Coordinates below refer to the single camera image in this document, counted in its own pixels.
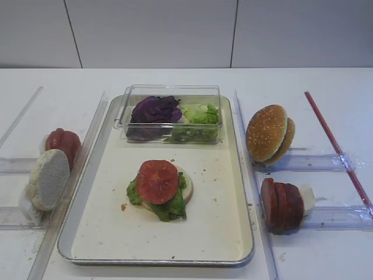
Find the sesame burger bun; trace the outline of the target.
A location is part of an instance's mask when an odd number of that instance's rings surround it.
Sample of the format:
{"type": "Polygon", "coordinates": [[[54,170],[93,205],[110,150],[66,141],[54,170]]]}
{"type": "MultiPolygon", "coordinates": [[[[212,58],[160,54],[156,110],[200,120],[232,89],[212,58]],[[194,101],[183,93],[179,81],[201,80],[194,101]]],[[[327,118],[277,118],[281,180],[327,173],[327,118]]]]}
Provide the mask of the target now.
{"type": "Polygon", "coordinates": [[[257,111],[248,123],[245,139],[251,158],[271,165],[289,150],[295,136],[295,122],[284,107],[268,105],[257,111]]]}

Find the clear plastic container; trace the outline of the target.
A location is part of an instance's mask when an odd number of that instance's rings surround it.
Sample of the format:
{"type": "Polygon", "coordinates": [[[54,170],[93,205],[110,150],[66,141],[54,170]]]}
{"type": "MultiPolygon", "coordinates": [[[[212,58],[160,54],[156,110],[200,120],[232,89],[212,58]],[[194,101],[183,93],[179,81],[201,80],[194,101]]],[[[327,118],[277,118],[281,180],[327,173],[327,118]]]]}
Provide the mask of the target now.
{"type": "Polygon", "coordinates": [[[222,125],[218,86],[132,85],[114,127],[132,143],[216,144],[222,125]]]}

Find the clear track under tomatoes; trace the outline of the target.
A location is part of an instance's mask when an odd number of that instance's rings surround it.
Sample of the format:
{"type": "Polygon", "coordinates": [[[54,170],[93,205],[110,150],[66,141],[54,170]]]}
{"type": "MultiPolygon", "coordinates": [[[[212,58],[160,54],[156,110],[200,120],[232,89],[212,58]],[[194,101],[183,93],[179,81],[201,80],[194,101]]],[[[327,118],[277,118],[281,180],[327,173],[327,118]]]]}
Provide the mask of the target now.
{"type": "Polygon", "coordinates": [[[5,158],[0,159],[0,174],[23,175],[30,174],[37,158],[5,158]]]}

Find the stack of meat patty slices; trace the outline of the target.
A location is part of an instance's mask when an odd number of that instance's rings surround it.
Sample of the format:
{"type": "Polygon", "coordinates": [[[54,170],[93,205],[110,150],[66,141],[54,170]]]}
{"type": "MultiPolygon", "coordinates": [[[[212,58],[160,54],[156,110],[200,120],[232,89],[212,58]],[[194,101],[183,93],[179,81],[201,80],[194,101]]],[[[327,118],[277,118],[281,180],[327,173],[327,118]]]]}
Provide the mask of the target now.
{"type": "Polygon", "coordinates": [[[305,203],[298,187],[265,178],[261,185],[261,200],[270,231],[281,233],[300,227],[305,203]]]}

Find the red plastic rod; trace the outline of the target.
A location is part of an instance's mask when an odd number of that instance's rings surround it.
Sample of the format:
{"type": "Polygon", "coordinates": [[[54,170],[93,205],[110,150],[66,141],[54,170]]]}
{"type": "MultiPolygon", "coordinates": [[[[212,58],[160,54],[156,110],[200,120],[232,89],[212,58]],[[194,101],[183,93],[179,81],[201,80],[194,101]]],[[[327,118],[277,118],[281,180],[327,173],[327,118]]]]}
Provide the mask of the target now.
{"type": "Polygon", "coordinates": [[[317,107],[316,103],[314,102],[311,94],[309,91],[304,92],[305,97],[307,98],[310,106],[312,107],[320,125],[322,126],[326,136],[328,137],[330,143],[332,144],[335,152],[339,155],[340,161],[344,165],[346,169],[346,173],[348,174],[351,182],[353,183],[356,191],[358,192],[363,204],[367,207],[369,214],[372,216],[372,202],[369,199],[367,193],[365,192],[364,188],[362,187],[357,175],[355,174],[354,170],[350,167],[350,164],[346,160],[342,160],[341,156],[344,154],[341,147],[339,146],[336,138],[334,137],[332,131],[330,130],[327,122],[325,121],[323,115],[321,114],[319,108],[317,107]]]}

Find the clear acrylic divider rail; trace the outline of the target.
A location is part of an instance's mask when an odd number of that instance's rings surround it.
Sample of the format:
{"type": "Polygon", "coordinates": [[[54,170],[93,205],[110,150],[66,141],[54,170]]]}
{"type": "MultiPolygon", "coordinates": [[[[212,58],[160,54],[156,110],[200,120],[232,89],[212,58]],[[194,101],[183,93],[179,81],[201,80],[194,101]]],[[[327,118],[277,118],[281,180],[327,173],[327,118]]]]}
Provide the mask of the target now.
{"type": "Polygon", "coordinates": [[[72,169],[66,187],[64,188],[62,195],[58,200],[56,208],[50,215],[50,221],[47,230],[39,246],[39,250],[29,272],[29,276],[27,277],[28,280],[42,279],[44,276],[50,256],[53,252],[54,246],[59,236],[59,232],[64,222],[65,215],[68,211],[69,204],[74,196],[75,189],[83,173],[86,162],[89,159],[91,148],[95,143],[96,134],[100,128],[102,118],[107,108],[107,104],[108,97],[106,92],[103,92],[85,139],[75,158],[75,165],[72,169]]]}
{"type": "Polygon", "coordinates": [[[252,166],[251,156],[246,146],[246,133],[245,133],[246,126],[244,123],[242,108],[240,105],[240,101],[239,101],[236,89],[234,89],[234,108],[237,114],[238,130],[240,133],[240,139],[242,142],[243,152],[245,155],[245,162],[246,162],[246,166],[248,170],[251,193],[252,193],[252,197],[254,201],[253,204],[255,207],[255,213],[256,213],[255,215],[258,220],[258,226],[260,228],[263,251],[264,251],[266,265],[267,265],[267,269],[269,273],[269,279],[279,279],[279,273],[277,271],[276,262],[275,262],[275,258],[273,255],[272,240],[271,240],[270,234],[268,232],[268,228],[266,226],[266,223],[263,217],[264,210],[262,207],[260,189],[258,188],[257,176],[252,166]]]}

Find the metal baking tray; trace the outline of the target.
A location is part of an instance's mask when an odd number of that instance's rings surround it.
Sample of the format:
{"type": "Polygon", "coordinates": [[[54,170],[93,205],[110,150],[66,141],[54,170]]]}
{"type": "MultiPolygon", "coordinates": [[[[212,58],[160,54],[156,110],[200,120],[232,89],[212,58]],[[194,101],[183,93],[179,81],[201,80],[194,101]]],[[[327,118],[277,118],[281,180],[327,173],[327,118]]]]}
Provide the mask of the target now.
{"type": "Polygon", "coordinates": [[[129,143],[110,104],[76,189],[57,248],[78,264],[217,265],[246,262],[254,249],[230,102],[222,97],[215,145],[129,143]],[[186,219],[162,222],[129,203],[126,188],[146,160],[164,159],[191,177],[186,219]]]}

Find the white pusher block tomato rack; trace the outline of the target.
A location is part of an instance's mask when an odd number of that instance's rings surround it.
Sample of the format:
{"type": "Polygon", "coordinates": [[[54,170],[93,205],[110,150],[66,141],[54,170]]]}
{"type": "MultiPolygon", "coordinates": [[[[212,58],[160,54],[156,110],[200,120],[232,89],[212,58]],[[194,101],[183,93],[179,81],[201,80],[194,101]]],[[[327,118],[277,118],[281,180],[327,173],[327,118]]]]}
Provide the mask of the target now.
{"type": "Polygon", "coordinates": [[[38,146],[38,149],[39,149],[40,153],[43,153],[45,151],[45,143],[46,143],[47,139],[48,139],[48,135],[45,135],[42,138],[42,140],[41,140],[41,142],[40,142],[40,144],[38,146]]]}

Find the white pusher block right rack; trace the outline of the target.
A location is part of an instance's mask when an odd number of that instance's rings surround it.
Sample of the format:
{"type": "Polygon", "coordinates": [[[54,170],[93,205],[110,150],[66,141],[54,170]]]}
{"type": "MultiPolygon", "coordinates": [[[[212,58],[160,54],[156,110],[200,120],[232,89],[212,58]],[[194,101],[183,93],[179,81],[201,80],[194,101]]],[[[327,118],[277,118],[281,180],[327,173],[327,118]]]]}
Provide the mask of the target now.
{"type": "Polygon", "coordinates": [[[312,190],[312,187],[308,184],[301,185],[301,187],[299,188],[299,192],[304,204],[304,216],[307,216],[311,213],[316,203],[314,192],[312,190]]]}

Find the round bread slice on tray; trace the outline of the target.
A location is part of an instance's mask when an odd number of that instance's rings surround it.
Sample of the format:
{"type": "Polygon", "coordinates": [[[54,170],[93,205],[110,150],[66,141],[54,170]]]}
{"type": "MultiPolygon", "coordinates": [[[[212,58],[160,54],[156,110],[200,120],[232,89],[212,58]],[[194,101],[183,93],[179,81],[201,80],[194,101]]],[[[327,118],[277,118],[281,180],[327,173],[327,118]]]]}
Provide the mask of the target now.
{"type": "Polygon", "coordinates": [[[190,199],[193,196],[193,183],[192,183],[192,179],[189,176],[189,174],[183,168],[181,168],[181,167],[179,167],[177,165],[175,165],[175,166],[176,166],[178,172],[182,172],[182,175],[185,178],[186,187],[182,189],[182,196],[183,196],[183,200],[185,202],[185,205],[187,205],[188,202],[190,201],[190,199]]]}

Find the clear acrylic left divider rail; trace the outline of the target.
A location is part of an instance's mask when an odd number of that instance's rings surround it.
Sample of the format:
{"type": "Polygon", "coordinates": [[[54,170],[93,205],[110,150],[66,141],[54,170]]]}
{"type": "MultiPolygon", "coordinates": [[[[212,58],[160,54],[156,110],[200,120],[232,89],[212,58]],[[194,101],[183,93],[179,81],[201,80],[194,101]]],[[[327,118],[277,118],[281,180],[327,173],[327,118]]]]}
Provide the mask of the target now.
{"type": "Polygon", "coordinates": [[[86,162],[89,159],[91,148],[95,143],[96,134],[100,128],[102,118],[107,108],[107,104],[108,97],[106,92],[103,92],[85,139],[75,158],[75,165],[72,169],[66,187],[64,188],[62,195],[58,200],[56,208],[50,215],[50,221],[47,230],[39,246],[39,250],[29,272],[29,276],[27,277],[28,280],[42,279],[44,276],[50,256],[53,252],[54,246],[59,236],[59,232],[64,222],[65,215],[68,211],[69,204],[74,196],[75,189],[83,173],[86,162]]]}

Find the green lettuce leaf on bread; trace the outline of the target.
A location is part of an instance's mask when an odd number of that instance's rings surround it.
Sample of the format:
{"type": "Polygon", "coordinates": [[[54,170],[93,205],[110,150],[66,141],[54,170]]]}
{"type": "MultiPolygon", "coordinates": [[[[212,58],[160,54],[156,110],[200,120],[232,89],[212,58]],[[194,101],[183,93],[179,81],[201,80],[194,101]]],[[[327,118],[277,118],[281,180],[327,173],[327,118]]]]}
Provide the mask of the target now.
{"type": "Polygon", "coordinates": [[[132,205],[144,207],[152,211],[162,222],[176,219],[186,219],[186,205],[182,196],[182,189],[186,187],[182,172],[178,172],[178,191],[175,196],[164,204],[155,205],[142,200],[136,190],[136,179],[132,180],[126,188],[126,195],[132,205]]]}

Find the green lettuce in container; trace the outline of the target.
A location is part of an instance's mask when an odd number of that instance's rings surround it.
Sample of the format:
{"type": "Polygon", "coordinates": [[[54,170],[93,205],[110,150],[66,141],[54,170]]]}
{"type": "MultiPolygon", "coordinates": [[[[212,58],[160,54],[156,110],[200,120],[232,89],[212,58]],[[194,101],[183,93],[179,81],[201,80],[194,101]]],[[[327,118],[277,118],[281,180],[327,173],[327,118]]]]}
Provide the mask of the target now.
{"type": "Polygon", "coordinates": [[[187,104],[181,106],[186,126],[173,128],[170,137],[165,142],[203,144],[216,143],[220,131],[220,112],[214,105],[187,104]]]}

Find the stack of tomato slices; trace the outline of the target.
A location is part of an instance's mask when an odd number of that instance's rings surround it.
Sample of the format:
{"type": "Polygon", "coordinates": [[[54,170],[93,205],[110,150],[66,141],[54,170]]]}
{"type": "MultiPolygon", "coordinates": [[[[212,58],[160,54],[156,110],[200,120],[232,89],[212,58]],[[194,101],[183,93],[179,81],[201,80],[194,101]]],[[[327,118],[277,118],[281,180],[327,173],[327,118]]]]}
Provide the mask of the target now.
{"type": "Polygon", "coordinates": [[[81,142],[77,134],[72,131],[65,131],[57,128],[51,132],[45,142],[45,150],[60,149],[68,159],[70,170],[73,169],[75,157],[81,147],[81,142]]]}

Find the clear track under meat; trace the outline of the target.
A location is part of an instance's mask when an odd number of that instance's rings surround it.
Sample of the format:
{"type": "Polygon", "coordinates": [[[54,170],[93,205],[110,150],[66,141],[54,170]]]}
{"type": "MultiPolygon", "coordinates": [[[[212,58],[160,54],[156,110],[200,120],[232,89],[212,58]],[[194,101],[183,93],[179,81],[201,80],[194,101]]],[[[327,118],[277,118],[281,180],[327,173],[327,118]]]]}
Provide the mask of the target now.
{"type": "Polygon", "coordinates": [[[372,215],[364,205],[316,206],[308,211],[299,227],[286,230],[372,230],[372,215]]]}

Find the clear acrylic right divider rail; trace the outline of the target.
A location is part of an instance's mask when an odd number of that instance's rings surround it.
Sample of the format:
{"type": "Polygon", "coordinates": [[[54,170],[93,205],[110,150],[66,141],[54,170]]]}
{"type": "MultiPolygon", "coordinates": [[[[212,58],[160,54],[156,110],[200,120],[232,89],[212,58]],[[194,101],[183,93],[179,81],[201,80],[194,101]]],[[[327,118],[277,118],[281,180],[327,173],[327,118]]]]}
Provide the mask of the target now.
{"type": "Polygon", "coordinates": [[[242,108],[240,105],[240,101],[239,101],[236,89],[234,89],[234,108],[237,114],[238,130],[240,133],[240,139],[242,142],[243,152],[245,155],[245,162],[246,162],[246,166],[248,170],[251,193],[252,193],[252,197],[254,201],[253,204],[255,207],[255,213],[256,213],[255,215],[258,220],[258,226],[260,228],[263,251],[264,251],[266,265],[267,265],[267,269],[269,273],[269,279],[279,279],[279,273],[277,271],[276,262],[275,262],[275,258],[273,255],[272,240],[271,240],[270,234],[268,232],[268,228],[266,226],[266,223],[263,217],[264,210],[262,207],[260,189],[258,188],[257,176],[252,166],[251,156],[246,146],[246,133],[245,133],[246,126],[244,123],[242,108]]]}

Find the white bread slices stack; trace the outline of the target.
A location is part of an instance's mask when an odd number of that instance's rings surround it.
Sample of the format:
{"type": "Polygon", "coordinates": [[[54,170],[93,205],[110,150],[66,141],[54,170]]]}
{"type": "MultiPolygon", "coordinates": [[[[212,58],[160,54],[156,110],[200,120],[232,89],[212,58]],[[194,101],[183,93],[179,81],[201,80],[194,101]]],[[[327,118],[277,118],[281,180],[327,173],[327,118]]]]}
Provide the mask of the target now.
{"type": "Polygon", "coordinates": [[[33,166],[26,187],[26,197],[37,209],[50,211],[56,206],[69,176],[66,154],[59,149],[47,150],[33,166]]]}

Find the purple cabbage leaves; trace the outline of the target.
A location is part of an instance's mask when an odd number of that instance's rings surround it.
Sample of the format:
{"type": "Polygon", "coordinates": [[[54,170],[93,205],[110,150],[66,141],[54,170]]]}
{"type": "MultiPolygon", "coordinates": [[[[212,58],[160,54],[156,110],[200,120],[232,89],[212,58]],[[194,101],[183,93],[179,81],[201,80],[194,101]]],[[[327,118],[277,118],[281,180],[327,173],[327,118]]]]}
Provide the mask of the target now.
{"type": "MultiPolygon", "coordinates": [[[[182,117],[182,111],[178,108],[179,102],[180,99],[175,99],[174,96],[149,96],[139,102],[133,109],[131,123],[176,123],[182,117]]],[[[147,127],[131,126],[126,132],[126,137],[132,141],[150,141],[170,131],[169,128],[161,128],[156,125],[147,127]]]]}

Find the clear acrylic far-left rod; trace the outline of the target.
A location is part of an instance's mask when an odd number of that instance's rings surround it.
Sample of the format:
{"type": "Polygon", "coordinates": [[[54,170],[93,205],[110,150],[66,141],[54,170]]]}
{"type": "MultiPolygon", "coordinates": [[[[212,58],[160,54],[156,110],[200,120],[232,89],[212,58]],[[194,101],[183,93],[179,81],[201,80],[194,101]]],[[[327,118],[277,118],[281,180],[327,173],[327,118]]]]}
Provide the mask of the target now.
{"type": "Polygon", "coordinates": [[[0,148],[4,145],[6,140],[9,138],[13,130],[16,128],[18,123],[22,120],[23,116],[27,113],[28,109],[31,107],[31,105],[35,102],[35,100],[38,98],[40,93],[43,91],[44,87],[39,86],[37,90],[33,93],[29,101],[24,105],[24,107],[21,109],[19,114],[15,117],[15,119],[12,121],[10,126],[7,128],[5,133],[1,136],[0,139],[0,148]]]}

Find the white pusher block bread rack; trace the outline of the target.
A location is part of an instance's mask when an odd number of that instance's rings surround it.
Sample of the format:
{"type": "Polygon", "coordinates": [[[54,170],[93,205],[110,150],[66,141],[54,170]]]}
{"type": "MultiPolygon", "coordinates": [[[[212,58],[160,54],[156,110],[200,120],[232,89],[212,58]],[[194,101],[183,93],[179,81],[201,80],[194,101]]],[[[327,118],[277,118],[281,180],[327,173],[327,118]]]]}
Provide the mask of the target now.
{"type": "Polygon", "coordinates": [[[20,195],[19,208],[28,221],[36,226],[40,226],[43,212],[31,203],[25,191],[20,195]]]}

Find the clear track under bread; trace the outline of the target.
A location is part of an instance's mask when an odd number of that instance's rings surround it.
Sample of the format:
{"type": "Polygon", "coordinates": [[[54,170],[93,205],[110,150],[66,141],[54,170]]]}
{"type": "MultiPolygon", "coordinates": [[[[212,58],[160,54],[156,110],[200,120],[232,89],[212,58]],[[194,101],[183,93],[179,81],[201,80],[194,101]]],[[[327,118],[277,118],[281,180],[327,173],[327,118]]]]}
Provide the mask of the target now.
{"type": "Polygon", "coordinates": [[[48,227],[47,222],[39,225],[28,220],[16,206],[1,207],[1,230],[44,230],[48,227]]]}

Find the tomato slice on sandwich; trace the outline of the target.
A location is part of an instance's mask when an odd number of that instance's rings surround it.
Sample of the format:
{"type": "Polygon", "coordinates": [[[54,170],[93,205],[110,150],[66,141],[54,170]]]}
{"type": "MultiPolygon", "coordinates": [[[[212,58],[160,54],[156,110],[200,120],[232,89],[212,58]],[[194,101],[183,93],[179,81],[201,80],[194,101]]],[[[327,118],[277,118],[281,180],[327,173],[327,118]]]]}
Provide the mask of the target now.
{"type": "Polygon", "coordinates": [[[166,160],[147,160],[142,163],[136,178],[136,190],[142,200],[163,204],[178,190],[178,170],[166,160]]]}

